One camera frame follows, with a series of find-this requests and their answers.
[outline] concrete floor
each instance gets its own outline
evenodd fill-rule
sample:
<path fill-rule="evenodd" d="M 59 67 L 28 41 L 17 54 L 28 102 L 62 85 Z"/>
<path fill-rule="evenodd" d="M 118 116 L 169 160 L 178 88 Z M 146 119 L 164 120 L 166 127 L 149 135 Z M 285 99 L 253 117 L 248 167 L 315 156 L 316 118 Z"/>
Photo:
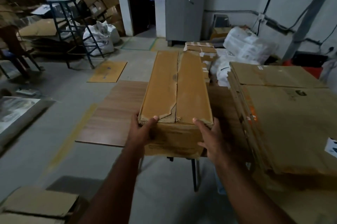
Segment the concrete floor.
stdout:
<path fill-rule="evenodd" d="M 133 47 L 137 42 L 145 46 L 153 41 L 154 38 L 138 35 Z M 121 80 L 149 81 L 155 56 L 156 52 L 149 50 L 117 49 L 107 58 L 128 61 Z M 100 62 L 102 58 L 94 59 L 94 64 Z M 74 69 L 68 69 L 63 62 L 39 64 L 45 71 L 30 86 L 57 102 L 1 156 L 0 201 L 14 189 L 27 185 L 79 193 L 90 199 L 120 154 L 120 148 L 73 143 L 56 168 L 50 172 L 46 168 L 83 113 L 91 104 L 102 101 L 115 84 L 87 83 L 93 70 L 85 59 L 72 62 Z M 18 87 L 5 79 L 0 81 L 0 88 Z M 130 223 L 236 223 L 227 197 L 217 194 L 214 169 L 208 159 L 200 160 L 200 176 L 200 189 L 195 193 L 191 161 L 146 157 L 136 183 Z"/>

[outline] black printed logo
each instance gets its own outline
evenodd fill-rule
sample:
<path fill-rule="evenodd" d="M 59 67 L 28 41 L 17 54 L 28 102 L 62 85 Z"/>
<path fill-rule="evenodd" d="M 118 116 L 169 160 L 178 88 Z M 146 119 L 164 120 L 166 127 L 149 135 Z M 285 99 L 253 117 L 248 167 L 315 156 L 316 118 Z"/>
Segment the black printed logo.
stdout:
<path fill-rule="evenodd" d="M 300 96 L 307 96 L 307 94 L 301 90 L 295 90 L 295 92 Z"/>

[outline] cabinet door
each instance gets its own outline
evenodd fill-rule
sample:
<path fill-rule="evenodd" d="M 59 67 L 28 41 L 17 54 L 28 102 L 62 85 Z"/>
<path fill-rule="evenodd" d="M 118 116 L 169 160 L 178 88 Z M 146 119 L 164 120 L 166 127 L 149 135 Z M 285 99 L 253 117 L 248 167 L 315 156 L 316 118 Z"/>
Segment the cabinet door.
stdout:
<path fill-rule="evenodd" d="M 166 39 L 199 41 L 204 0 L 165 0 Z"/>

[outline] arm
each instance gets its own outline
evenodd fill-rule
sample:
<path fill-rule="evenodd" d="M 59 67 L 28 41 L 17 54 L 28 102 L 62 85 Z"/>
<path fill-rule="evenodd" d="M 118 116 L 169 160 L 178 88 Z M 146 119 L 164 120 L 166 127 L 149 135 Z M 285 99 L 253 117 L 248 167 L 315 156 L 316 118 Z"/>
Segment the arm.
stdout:
<path fill-rule="evenodd" d="M 207 149 L 207 156 L 215 165 L 239 222 L 294 224 L 295 222 L 255 183 L 247 169 L 232 158 L 230 147 L 223 140 L 219 120 L 214 118 L 212 130 L 200 120 L 194 118 L 193 122 L 199 127 L 204 139 L 204 142 L 198 144 Z"/>
<path fill-rule="evenodd" d="M 129 222 L 139 160 L 144 156 L 150 128 L 157 120 L 154 116 L 140 128 L 137 114 L 132 116 L 125 147 L 78 224 Z"/>

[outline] wooden tabletop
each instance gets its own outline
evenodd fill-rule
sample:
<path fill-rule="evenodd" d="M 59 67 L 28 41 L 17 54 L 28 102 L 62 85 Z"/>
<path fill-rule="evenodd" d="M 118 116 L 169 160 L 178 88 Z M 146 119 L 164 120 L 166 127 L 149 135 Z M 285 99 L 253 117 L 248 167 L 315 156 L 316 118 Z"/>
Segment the wooden tabletop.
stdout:
<path fill-rule="evenodd" d="M 76 142 L 123 147 L 131 115 L 140 110 L 147 85 L 147 82 L 118 81 L 98 105 Z M 247 142 L 229 89 L 208 86 L 207 90 L 213 116 L 219 118 L 224 136 L 247 149 Z"/>

